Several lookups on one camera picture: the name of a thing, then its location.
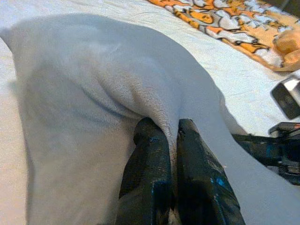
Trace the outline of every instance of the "white bed sheet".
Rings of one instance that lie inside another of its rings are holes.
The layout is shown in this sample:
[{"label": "white bed sheet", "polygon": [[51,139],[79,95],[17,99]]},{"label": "white bed sheet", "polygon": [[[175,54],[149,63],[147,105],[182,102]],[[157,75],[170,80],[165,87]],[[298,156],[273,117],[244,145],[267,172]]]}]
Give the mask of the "white bed sheet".
[{"label": "white bed sheet", "polygon": [[[270,97],[270,90],[287,74],[270,71],[147,0],[3,1],[0,27],[34,16],[75,12],[147,26],[177,41],[209,72],[224,94],[229,111],[247,132],[267,135],[271,126],[287,121]],[[15,96],[15,71],[12,54],[2,40],[0,52],[0,224],[23,225],[27,167]]]}]

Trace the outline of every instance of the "blanket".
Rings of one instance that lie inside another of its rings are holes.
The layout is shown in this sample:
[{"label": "blanket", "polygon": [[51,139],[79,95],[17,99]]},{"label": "blanket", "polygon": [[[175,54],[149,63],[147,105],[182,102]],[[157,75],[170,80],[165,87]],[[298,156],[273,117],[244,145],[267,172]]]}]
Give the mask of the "blanket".
[{"label": "blanket", "polygon": [[300,29],[300,20],[270,4],[260,0],[148,1],[274,71],[300,69],[298,52],[294,56],[297,60],[290,60],[278,54],[273,44],[283,31]]},{"label": "blanket", "polygon": [[96,15],[36,18],[0,32],[13,53],[29,166],[28,225],[113,224],[133,131],[163,130],[176,167],[181,118],[224,166],[248,225],[298,225],[300,192],[248,155],[209,74],[181,45]]}]

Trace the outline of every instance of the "cartoon print fabric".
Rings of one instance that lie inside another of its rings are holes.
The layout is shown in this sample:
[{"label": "cartoon print fabric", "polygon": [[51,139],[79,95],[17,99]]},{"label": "cartoon print fabric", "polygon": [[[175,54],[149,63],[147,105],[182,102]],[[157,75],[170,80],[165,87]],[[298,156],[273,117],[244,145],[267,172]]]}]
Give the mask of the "cartoon print fabric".
[{"label": "cartoon print fabric", "polygon": [[274,71],[293,71],[273,43],[285,30],[300,30],[300,20],[277,7],[260,0],[148,1]]}]

